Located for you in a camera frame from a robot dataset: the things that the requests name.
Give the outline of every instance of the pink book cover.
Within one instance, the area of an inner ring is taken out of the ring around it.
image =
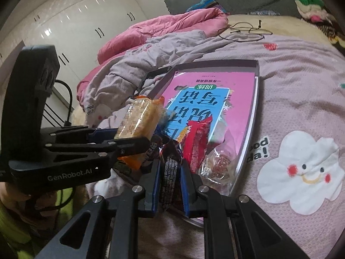
[[[252,72],[177,72],[163,92],[165,107],[175,112],[165,133],[176,139],[189,120],[212,115],[209,142],[221,144],[230,131],[239,154],[255,88]]]

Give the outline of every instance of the person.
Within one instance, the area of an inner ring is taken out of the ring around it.
[[[58,206],[68,200],[72,191],[68,188],[44,193],[37,199],[35,209]],[[65,206],[42,211],[42,217],[33,217],[25,210],[25,203],[30,198],[14,184],[0,182],[1,258],[33,259],[88,200],[85,187],[79,186]]]

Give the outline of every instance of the yellow smile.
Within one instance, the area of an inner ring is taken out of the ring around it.
[[[304,174],[302,174],[302,180],[303,182],[307,183],[307,184],[315,184],[316,182],[318,182],[320,180],[321,174],[319,174],[319,176],[313,180],[308,180],[307,178],[304,177]]]

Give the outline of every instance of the pink comforter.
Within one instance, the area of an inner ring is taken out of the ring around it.
[[[163,15],[131,26],[99,50],[97,58],[100,65],[91,70],[77,86],[77,99],[80,105],[82,106],[87,85],[110,59],[125,54],[127,50],[138,48],[145,44],[148,38],[195,29],[203,30],[207,37],[214,37],[219,29],[227,25],[228,19],[220,9],[207,8],[178,15]]]

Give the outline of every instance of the smiley face cloud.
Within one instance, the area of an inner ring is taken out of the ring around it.
[[[332,138],[315,141],[310,134],[296,130],[282,140],[279,156],[262,167],[257,188],[265,201],[289,201],[295,212],[308,215],[325,199],[338,197],[344,175],[339,147]]]

